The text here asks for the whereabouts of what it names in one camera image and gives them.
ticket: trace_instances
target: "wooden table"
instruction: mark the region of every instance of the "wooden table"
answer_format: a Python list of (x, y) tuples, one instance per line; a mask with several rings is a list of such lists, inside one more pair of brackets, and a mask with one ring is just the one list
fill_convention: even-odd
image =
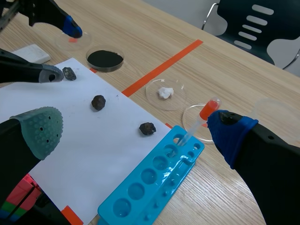
[[(146, 99), (145, 87), (130, 98), (172, 126), (182, 125), (181, 117), (188, 105), (206, 102), (212, 96), (222, 98), (222, 108), (239, 114), (247, 114), (257, 100), (265, 97), (300, 110), (298, 77), (140, 0), (56, 2), (92, 35), (89, 47), (74, 52), (59, 49), (54, 39), (61, 31), (47, 24), (31, 28), (28, 19), (18, 15), (0, 34), (0, 48), (13, 51), (35, 43), (50, 54), (50, 64), (74, 57), (87, 66), (85, 54), (89, 48), (112, 45), (124, 52), (126, 66), (113, 73), (97, 74), (122, 91), (200, 39), (202, 45), (157, 77), (184, 83), (188, 100), (183, 108), (171, 112), (154, 108)], [(241, 177), (229, 168), (214, 145), (206, 145), (155, 224), (261, 225), (264, 219)]]

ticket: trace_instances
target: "white eraser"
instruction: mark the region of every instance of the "white eraser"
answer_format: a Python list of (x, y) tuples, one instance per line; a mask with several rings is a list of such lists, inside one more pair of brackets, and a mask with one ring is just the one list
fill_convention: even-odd
[(45, 63), (51, 59), (50, 55), (35, 44), (26, 46), (12, 53), (32, 63)]
[(158, 89), (157, 92), (159, 94), (159, 97), (162, 99), (171, 98), (174, 94), (173, 88), (165, 88), (165, 87)]

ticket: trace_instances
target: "green silicone gripper pad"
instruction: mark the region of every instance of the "green silicone gripper pad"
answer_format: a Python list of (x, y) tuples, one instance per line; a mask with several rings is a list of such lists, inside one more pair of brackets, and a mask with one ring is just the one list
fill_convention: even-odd
[(19, 120), (23, 138), (38, 159), (44, 160), (60, 142), (62, 115), (54, 107), (31, 110), (11, 119)]

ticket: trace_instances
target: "gray floor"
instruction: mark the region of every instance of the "gray floor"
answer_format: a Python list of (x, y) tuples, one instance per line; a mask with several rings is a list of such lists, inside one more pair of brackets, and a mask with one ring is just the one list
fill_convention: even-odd
[[(202, 27), (206, 15), (215, 2), (219, 0), (144, 0), (173, 16), (180, 18), (198, 28)], [(226, 30), (226, 21), (217, 15), (215, 8), (205, 25), (205, 31), (220, 35)], [(275, 65), (283, 68), (291, 62), (300, 49), (300, 37), (296, 40), (274, 40), (268, 47), (268, 54), (274, 60)], [(300, 76), (300, 57), (287, 71)]]

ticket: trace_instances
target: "white crystal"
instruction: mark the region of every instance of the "white crystal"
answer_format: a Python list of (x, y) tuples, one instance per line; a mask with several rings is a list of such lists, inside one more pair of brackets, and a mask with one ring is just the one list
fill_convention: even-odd
[(171, 98), (174, 94), (173, 88), (165, 88), (165, 87), (158, 89), (157, 92), (159, 94), (159, 97), (162, 99)]

